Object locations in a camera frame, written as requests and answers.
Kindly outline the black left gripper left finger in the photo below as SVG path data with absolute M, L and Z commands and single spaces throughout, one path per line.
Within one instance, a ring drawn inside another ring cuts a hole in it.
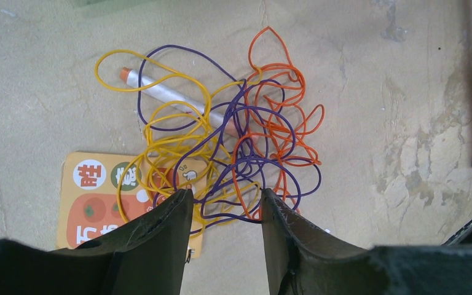
M 73 250 L 0 239 L 0 294 L 179 294 L 192 209 L 192 192 L 176 191 Z

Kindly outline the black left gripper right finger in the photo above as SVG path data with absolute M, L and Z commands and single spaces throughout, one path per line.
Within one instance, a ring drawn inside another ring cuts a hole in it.
M 332 236 L 261 195 L 262 234 L 271 294 L 472 294 L 472 244 L 376 246 Z

